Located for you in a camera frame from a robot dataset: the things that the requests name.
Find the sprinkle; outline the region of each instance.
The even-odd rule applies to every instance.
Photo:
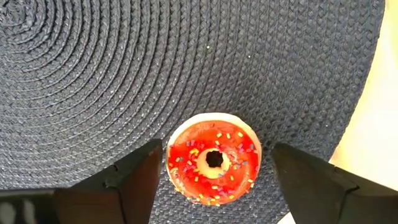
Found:
[[[191,151],[189,151],[190,154],[198,154],[199,150],[197,148],[192,149]]]
[[[177,168],[177,167],[174,167],[173,169],[170,170],[170,173],[173,173],[173,172],[175,172],[175,171],[177,171],[177,170],[178,170],[178,168]]]

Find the colorful sprinkle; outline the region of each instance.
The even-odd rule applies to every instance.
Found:
[[[198,154],[199,150],[197,148],[192,149],[191,151],[189,151],[190,154]]]

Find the donut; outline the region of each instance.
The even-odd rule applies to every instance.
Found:
[[[171,135],[166,168],[176,191],[189,201],[219,207],[254,187],[261,152],[255,132],[237,116],[203,113]]]

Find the woven placemat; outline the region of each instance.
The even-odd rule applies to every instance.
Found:
[[[269,149],[327,159],[366,80],[377,0],[0,0],[0,188],[69,186],[197,113],[264,145],[256,186],[193,205],[166,171],[151,223],[276,223]]]

